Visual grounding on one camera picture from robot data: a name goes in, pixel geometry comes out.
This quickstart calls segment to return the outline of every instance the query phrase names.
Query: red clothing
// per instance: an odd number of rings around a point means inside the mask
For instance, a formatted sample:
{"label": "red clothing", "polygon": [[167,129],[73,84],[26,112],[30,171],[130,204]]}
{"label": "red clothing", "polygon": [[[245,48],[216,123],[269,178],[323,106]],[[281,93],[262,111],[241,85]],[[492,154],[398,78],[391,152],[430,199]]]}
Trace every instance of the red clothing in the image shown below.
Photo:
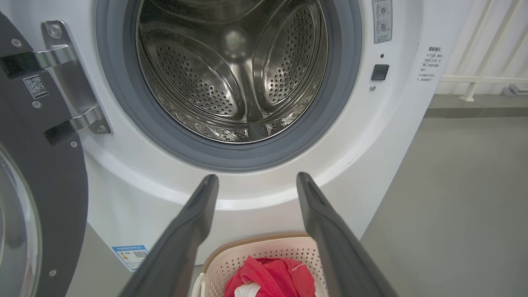
{"label": "red clothing", "polygon": [[304,263],[292,259],[248,259],[225,285],[224,297],[234,297],[243,284],[260,285],[257,297],[314,297],[315,283]]}

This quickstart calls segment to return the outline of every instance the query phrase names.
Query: stainless steel drum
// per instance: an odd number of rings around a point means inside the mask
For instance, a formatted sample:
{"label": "stainless steel drum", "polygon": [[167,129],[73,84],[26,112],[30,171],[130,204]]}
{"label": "stainless steel drum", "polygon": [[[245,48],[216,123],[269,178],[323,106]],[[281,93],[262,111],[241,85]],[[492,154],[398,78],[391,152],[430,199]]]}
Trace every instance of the stainless steel drum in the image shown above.
{"label": "stainless steel drum", "polygon": [[310,106],[328,55],[312,0],[150,0],[138,54],[156,100],[208,139],[257,142],[287,129]]}

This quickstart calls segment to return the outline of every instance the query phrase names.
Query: basket rim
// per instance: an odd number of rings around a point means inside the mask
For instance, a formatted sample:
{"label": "basket rim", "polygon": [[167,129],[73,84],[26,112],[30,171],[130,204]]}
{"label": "basket rim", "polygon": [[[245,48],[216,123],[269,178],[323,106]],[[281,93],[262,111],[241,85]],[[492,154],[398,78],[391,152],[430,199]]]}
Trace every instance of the basket rim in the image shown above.
{"label": "basket rim", "polygon": [[306,232],[298,231],[298,232],[284,232],[284,233],[273,233],[273,234],[268,234],[268,235],[260,235],[260,236],[250,237],[250,238],[241,239],[241,240],[235,240],[233,242],[226,243],[222,245],[221,247],[217,248],[213,253],[211,253],[211,255],[209,255],[209,257],[207,257],[207,259],[203,263],[202,272],[206,274],[207,269],[209,268],[213,260],[218,255],[220,255],[221,253],[223,253],[224,251],[230,248],[247,245],[247,244],[253,244],[257,242],[265,242],[268,240],[300,238],[300,237],[310,237],[311,238],[311,236],[307,234]]}

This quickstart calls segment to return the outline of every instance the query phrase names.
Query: qr code sticker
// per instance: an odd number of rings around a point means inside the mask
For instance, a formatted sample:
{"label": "qr code sticker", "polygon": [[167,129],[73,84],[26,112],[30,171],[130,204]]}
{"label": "qr code sticker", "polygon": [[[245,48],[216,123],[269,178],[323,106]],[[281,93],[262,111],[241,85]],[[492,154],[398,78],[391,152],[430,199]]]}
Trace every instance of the qr code sticker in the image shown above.
{"label": "qr code sticker", "polygon": [[144,251],[139,251],[139,252],[132,252],[134,253],[134,255],[138,258],[145,258],[147,256],[147,252],[144,252]]}
{"label": "qr code sticker", "polygon": [[49,94],[39,75],[24,78],[24,83],[33,96],[33,99],[38,99]]}

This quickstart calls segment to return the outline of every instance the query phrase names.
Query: white basket handle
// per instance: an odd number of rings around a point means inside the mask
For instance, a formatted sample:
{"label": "white basket handle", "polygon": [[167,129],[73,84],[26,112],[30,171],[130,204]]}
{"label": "white basket handle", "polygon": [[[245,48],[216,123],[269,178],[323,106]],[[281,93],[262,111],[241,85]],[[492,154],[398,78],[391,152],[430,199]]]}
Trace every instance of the white basket handle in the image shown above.
{"label": "white basket handle", "polygon": [[191,292],[191,297],[199,297],[198,293],[201,292],[200,297],[205,297],[205,274],[202,272],[200,275],[196,278],[196,281],[194,282],[193,291]]}

